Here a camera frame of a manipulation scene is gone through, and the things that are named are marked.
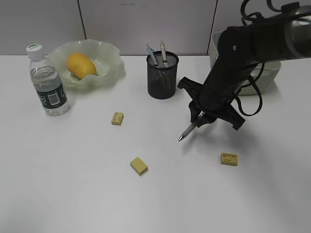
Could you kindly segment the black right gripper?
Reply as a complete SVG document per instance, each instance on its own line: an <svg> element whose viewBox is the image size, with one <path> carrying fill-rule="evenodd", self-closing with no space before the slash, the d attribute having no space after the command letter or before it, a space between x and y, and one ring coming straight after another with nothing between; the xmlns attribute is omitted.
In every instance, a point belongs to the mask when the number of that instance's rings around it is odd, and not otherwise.
<svg viewBox="0 0 311 233"><path fill-rule="evenodd" d="M229 67L225 62L217 60L207 79L202 84L201 93L191 98L189 103L190 122L196 122L200 128L212 124L218 118L232 124L238 130L244 123L244 118L232 107L231 102L241 86L238 80L239 69Z"/></svg>

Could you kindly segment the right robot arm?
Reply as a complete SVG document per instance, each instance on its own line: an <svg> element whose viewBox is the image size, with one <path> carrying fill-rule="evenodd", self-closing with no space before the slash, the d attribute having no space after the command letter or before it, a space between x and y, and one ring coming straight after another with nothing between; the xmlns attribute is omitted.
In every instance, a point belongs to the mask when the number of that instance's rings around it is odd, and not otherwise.
<svg viewBox="0 0 311 233"><path fill-rule="evenodd" d="M241 16L248 25L230 26L218 40L218 57L204 83L190 82L187 89L191 122L197 127L222 119L239 129L246 117L232 101L245 82L255 85L251 72L259 64L309 58L311 55L311 8L298 2L285 4L280 13L264 18L258 13Z"/></svg>

